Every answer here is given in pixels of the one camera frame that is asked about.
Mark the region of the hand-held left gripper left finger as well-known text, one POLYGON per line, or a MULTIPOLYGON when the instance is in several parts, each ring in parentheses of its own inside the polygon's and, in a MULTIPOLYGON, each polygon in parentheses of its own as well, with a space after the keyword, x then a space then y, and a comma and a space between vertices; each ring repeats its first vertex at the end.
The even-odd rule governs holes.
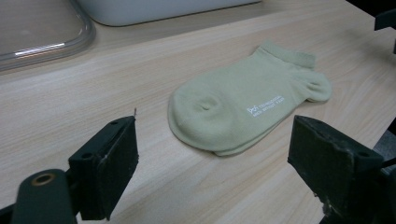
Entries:
POLYGON ((135 117, 109 122, 69 159, 84 220, 109 219, 138 164, 135 117))

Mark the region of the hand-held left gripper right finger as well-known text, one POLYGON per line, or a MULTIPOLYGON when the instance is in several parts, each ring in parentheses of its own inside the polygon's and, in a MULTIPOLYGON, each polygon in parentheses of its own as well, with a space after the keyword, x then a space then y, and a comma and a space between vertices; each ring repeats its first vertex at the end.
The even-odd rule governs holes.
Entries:
POLYGON ((288 163, 323 203, 327 217, 372 218, 383 161, 323 121, 293 120, 288 163))

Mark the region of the light green sock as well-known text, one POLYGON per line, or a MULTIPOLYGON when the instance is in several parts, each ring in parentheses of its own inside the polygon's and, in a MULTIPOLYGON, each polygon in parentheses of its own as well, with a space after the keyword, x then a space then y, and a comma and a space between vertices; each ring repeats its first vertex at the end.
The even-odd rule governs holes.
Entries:
POLYGON ((218 156, 241 153, 301 103, 330 99, 330 81, 314 68, 314 55, 264 42, 245 59, 175 90, 170 130, 185 144, 218 156))

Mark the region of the brown transparent lid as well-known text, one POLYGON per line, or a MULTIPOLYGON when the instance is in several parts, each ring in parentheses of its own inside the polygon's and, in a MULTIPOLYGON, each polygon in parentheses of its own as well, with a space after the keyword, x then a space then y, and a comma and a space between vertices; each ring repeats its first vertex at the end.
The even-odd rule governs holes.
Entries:
POLYGON ((94 38, 77 0, 0 0, 0 71, 80 53, 94 38))

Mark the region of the white compartment box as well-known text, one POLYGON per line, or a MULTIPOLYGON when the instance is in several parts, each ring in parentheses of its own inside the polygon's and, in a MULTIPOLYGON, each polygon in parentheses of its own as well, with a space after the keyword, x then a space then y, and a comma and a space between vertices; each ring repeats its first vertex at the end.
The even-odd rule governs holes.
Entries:
POLYGON ((77 0, 95 21, 108 26, 125 26, 147 21, 200 13, 260 0, 77 0))

